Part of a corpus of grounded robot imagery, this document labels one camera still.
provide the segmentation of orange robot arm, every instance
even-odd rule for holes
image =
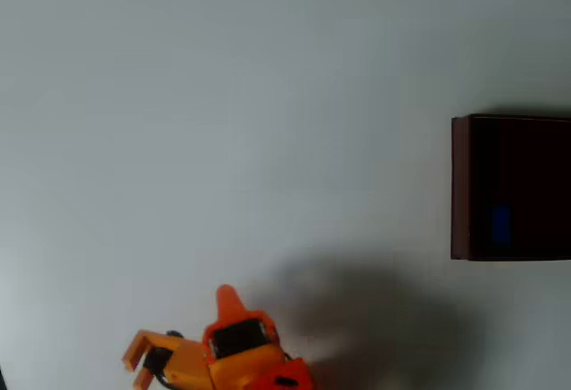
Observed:
[[[139,331],[123,362],[134,383],[147,390],[153,378],[170,390],[314,390],[302,359],[291,360],[279,344],[276,325],[264,311],[245,309],[232,286],[217,292],[218,321],[204,331],[202,343],[178,333]]]

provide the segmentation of red component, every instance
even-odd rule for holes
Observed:
[[[284,363],[253,381],[246,390],[314,390],[310,370],[303,359]]]

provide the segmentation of black cable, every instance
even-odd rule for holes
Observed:
[[[169,383],[166,379],[164,379],[164,377],[156,374],[154,376],[155,378],[157,378],[157,381],[159,381],[159,383],[161,384],[161,386],[168,388],[169,390],[180,390],[178,387],[172,385],[171,383]]]

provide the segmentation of white background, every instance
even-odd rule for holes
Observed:
[[[570,3],[0,0],[9,389],[128,389],[224,282],[345,388],[568,388],[571,264],[448,257],[451,117],[571,103]]]

